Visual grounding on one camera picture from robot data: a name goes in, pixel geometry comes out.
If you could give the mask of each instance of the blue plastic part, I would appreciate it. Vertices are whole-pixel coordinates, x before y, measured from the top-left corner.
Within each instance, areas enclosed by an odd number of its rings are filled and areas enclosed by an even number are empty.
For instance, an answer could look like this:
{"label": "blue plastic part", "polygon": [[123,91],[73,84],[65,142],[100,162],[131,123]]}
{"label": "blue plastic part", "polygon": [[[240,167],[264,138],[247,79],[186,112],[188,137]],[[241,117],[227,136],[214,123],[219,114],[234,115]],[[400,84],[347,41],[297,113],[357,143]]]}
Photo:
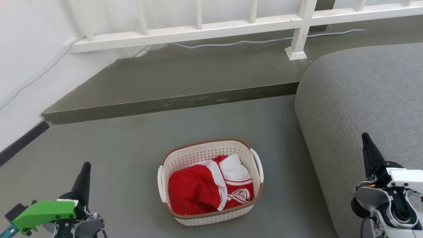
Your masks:
{"label": "blue plastic part", "polygon": [[15,225],[10,225],[3,233],[0,234],[0,238],[12,238],[19,232]]}

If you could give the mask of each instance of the sofa seam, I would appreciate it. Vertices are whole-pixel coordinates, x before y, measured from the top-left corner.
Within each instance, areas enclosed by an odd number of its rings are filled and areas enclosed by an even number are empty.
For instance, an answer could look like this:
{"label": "sofa seam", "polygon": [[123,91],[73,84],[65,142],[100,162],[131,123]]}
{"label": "sofa seam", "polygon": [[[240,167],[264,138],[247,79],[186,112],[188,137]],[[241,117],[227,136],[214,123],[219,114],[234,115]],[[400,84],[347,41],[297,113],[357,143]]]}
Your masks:
{"label": "sofa seam", "polygon": [[356,143],[356,147],[358,148],[358,151],[360,152],[360,151],[361,151],[361,149],[360,149],[360,143],[358,142],[357,136],[355,135],[354,130],[353,130],[353,129],[352,129],[352,127],[351,127],[351,123],[349,122],[348,117],[346,116],[345,111],[344,111],[344,109],[343,109],[343,107],[342,107],[342,105],[341,105],[341,103],[340,103],[340,100],[339,100],[338,94],[336,93],[335,89],[333,88],[333,85],[331,84],[331,82],[330,82],[330,80],[329,80],[329,75],[328,75],[328,74],[327,74],[327,72],[326,72],[326,67],[325,67],[325,62],[324,62],[324,61],[323,61],[322,66],[323,66],[323,71],[324,71],[324,74],[326,75],[326,80],[327,80],[327,82],[328,82],[328,84],[329,84],[330,88],[332,89],[333,94],[335,95],[336,102],[338,103],[339,108],[340,108],[340,109],[341,109],[341,111],[342,111],[342,114],[343,114],[344,119],[345,119],[345,121],[346,121],[346,123],[347,123],[347,125],[348,125],[348,128],[349,128],[349,130],[350,130],[350,133],[351,133],[351,134],[353,135],[353,137],[354,137],[354,140],[355,140],[355,143]]}

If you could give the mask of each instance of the red and white clothing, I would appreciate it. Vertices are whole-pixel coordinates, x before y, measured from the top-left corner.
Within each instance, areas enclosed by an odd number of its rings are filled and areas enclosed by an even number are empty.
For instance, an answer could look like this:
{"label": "red and white clothing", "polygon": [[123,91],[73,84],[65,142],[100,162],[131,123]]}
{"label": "red and white clothing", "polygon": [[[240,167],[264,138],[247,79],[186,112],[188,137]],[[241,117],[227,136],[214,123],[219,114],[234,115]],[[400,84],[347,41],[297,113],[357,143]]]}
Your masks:
{"label": "red and white clothing", "polygon": [[254,198],[253,182],[237,154],[181,169],[169,179],[172,210],[196,215],[233,208]]}

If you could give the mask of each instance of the white railing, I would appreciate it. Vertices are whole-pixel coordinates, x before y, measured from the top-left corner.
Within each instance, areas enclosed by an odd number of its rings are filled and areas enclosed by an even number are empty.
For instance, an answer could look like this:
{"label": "white railing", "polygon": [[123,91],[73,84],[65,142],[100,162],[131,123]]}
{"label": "white railing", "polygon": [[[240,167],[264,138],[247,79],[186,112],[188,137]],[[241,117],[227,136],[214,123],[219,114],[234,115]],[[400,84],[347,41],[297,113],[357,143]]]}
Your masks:
{"label": "white railing", "polygon": [[251,1],[249,19],[203,24],[202,0],[196,0],[197,25],[148,29],[145,11],[141,4],[142,0],[135,0],[135,7],[141,23],[139,32],[93,35],[79,1],[71,0],[72,10],[87,38],[75,43],[71,47],[70,53],[295,29],[292,45],[285,51],[290,60],[297,60],[307,58],[303,49],[310,26],[423,14],[423,0],[402,0],[401,3],[376,6],[365,6],[366,0],[357,0],[355,8],[324,11],[314,11],[317,0],[302,0],[297,14],[257,18],[257,1],[259,0],[249,0]]}

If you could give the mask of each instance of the gray fabric cushion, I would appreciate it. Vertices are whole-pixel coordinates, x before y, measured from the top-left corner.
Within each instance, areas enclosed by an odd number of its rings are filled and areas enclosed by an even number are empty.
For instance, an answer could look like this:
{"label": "gray fabric cushion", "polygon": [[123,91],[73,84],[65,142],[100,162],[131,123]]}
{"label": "gray fabric cushion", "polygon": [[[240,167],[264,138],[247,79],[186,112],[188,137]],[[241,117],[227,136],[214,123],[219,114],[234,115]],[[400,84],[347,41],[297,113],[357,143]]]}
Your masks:
{"label": "gray fabric cushion", "polygon": [[365,179],[361,134],[386,160],[423,169],[423,43],[321,57],[303,76],[295,109],[336,231],[359,237],[362,219],[350,201]]}

